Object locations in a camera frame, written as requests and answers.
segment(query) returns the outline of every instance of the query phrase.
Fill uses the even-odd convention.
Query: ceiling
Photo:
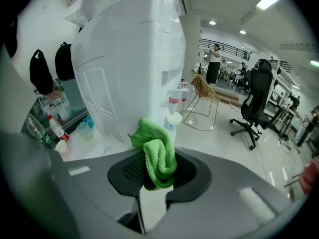
[[[259,10],[260,0],[183,0],[186,13],[201,18],[201,27],[241,36],[247,43],[263,45],[292,67],[292,76],[302,88],[319,92],[319,68],[310,59],[319,59],[318,43],[292,0],[280,0]],[[217,24],[208,24],[214,20]],[[244,29],[247,34],[241,35]]]

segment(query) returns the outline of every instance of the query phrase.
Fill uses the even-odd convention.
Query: hanging black bag
[[[48,65],[46,64],[43,52],[40,50],[37,50],[31,58],[30,80],[42,95],[47,95],[52,92],[53,79],[49,72]]]
[[[63,42],[55,55],[56,74],[61,81],[74,79],[71,61],[71,44]]]

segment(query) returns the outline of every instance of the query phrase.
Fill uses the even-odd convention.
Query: black dress
[[[218,76],[220,62],[210,62],[206,74],[207,83],[215,84]]]

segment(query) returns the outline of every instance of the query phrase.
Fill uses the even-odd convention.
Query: green microfiber towel
[[[150,120],[141,118],[138,130],[129,137],[133,148],[144,150],[147,171],[156,189],[173,185],[177,162],[174,144],[167,131]]]

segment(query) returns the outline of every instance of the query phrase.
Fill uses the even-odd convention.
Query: black office chair
[[[278,132],[273,122],[276,120],[279,113],[277,113],[271,120],[266,116],[266,114],[264,114],[267,96],[273,79],[271,70],[271,64],[268,60],[258,60],[255,68],[251,70],[250,94],[240,109],[243,119],[245,119],[248,123],[242,123],[235,119],[230,120],[231,123],[234,121],[244,127],[236,132],[231,132],[230,134],[232,136],[242,132],[249,133],[253,142],[253,145],[249,147],[250,150],[253,150],[256,147],[255,141],[258,141],[260,137],[259,134],[262,134],[260,132],[256,133],[252,129],[253,125],[256,127],[260,125],[263,129],[270,128],[275,132]]]

